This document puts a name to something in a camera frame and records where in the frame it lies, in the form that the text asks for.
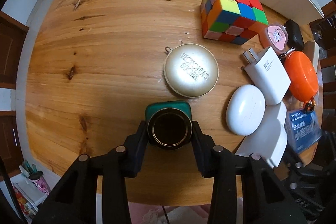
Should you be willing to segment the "green jar with gold lid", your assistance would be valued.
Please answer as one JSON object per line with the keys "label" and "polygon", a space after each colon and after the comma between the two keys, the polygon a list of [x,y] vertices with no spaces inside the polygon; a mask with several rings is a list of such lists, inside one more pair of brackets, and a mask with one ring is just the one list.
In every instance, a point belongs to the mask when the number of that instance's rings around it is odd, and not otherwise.
{"label": "green jar with gold lid", "polygon": [[145,110],[149,143],[175,150],[188,144],[193,132],[191,106],[186,101],[153,103]]}

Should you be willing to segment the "white 33W charger plug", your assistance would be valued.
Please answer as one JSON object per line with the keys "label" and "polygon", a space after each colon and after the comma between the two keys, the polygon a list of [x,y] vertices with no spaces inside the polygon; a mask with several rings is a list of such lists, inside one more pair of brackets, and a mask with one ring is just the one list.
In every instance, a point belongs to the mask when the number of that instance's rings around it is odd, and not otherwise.
{"label": "white 33W charger plug", "polygon": [[248,61],[247,75],[265,97],[267,105],[277,105],[284,98],[291,80],[276,52],[271,46],[256,53],[253,48],[243,52]]}

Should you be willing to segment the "round gold tin case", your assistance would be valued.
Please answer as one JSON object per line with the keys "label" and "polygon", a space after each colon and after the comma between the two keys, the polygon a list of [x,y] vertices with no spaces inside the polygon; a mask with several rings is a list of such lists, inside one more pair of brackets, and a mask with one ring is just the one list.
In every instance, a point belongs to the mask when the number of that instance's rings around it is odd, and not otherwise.
{"label": "round gold tin case", "polygon": [[198,98],[213,90],[219,78],[219,66],[207,48],[186,43],[165,47],[165,51],[163,75],[174,92],[186,98]]}

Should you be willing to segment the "blue printed small box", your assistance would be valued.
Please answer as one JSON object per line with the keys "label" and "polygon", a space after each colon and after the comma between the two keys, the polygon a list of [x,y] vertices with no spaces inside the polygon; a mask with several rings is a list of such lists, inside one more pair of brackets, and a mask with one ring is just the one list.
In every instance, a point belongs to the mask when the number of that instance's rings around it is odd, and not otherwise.
{"label": "blue printed small box", "polygon": [[304,109],[291,110],[286,113],[285,131],[289,145],[297,154],[307,150],[322,136],[315,111]]}

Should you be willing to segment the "beige small block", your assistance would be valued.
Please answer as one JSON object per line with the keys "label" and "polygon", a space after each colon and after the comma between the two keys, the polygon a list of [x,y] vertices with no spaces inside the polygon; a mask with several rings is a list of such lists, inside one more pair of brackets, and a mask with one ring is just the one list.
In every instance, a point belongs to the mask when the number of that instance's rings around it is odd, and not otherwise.
{"label": "beige small block", "polygon": [[319,45],[315,41],[307,41],[304,45],[303,52],[311,61],[315,72],[317,72],[319,62]]}

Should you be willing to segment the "orange round case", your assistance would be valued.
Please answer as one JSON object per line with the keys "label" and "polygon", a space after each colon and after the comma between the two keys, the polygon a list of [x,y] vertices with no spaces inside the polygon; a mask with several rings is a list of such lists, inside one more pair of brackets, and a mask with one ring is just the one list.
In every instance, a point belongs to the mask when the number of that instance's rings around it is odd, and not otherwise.
{"label": "orange round case", "polygon": [[284,61],[284,68],[291,80],[289,90],[294,98],[303,103],[303,109],[313,112],[315,109],[315,95],[318,92],[318,78],[315,69],[301,51],[288,54]]}

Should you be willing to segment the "multicolour puzzle cube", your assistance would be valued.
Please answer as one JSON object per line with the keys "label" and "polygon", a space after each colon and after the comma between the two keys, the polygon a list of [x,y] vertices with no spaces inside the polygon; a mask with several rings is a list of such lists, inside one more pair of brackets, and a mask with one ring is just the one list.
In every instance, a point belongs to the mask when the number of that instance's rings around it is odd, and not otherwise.
{"label": "multicolour puzzle cube", "polygon": [[202,36],[242,45],[268,27],[259,0],[202,0]]}

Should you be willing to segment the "white oval earbuds case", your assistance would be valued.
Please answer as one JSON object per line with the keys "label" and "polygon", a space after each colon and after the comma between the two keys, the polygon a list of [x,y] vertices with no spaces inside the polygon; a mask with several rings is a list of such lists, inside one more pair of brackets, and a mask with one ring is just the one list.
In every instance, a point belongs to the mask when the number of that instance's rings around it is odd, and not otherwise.
{"label": "white oval earbuds case", "polygon": [[265,98],[254,85],[243,85],[232,95],[226,111],[228,128],[236,135],[248,136],[256,131],[265,113]]}

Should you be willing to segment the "black charger adapter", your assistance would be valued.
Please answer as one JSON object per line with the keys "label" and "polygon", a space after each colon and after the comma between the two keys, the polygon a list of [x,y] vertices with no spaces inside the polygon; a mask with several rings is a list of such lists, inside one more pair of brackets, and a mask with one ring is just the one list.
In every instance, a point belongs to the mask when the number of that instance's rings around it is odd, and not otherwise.
{"label": "black charger adapter", "polygon": [[299,25],[289,19],[285,22],[284,27],[288,34],[287,46],[294,48],[296,51],[302,51],[304,49],[304,42]]}

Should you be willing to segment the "pink floss dispenser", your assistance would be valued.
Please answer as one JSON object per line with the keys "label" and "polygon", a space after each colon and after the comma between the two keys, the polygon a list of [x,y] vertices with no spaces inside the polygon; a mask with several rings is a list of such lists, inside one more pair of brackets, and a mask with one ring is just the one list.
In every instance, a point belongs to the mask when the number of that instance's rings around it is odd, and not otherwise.
{"label": "pink floss dispenser", "polygon": [[288,33],[283,25],[271,24],[260,32],[259,40],[264,48],[271,47],[279,56],[286,51]]}

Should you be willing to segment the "white rectangular box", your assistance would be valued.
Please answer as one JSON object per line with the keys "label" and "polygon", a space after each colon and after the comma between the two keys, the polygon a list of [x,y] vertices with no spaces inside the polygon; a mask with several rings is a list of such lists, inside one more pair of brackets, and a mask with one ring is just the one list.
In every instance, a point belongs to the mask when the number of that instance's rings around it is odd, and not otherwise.
{"label": "white rectangular box", "polygon": [[284,128],[286,112],[284,102],[277,105],[267,105],[257,130],[244,138],[235,154],[249,157],[256,153],[271,168],[278,167],[288,142]]}

